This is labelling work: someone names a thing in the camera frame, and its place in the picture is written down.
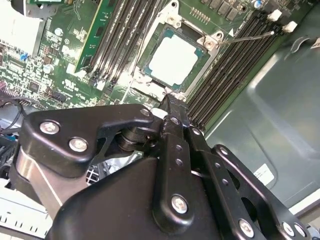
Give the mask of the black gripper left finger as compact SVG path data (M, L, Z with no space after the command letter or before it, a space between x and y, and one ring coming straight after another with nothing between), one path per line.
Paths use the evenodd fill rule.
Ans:
M193 223L190 149L178 99L166 96L151 113L140 104L38 111L19 133L13 167L53 222L74 195L137 160L157 159L152 216L166 234Z

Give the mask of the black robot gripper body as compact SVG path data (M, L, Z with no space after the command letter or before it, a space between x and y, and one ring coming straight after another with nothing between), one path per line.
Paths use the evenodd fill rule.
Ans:
M207 196L192 177L195 218L179 235L160 230L152 215L158 160L139 159L72 196L57 213L48 240L218 240Z

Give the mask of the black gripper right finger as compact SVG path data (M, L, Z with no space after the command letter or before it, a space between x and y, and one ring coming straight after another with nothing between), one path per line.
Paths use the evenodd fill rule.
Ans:
M190 145L191 166L202 175L223 240L310 240L301 221L224 145L209 147L191 125L188 106L177 102Z

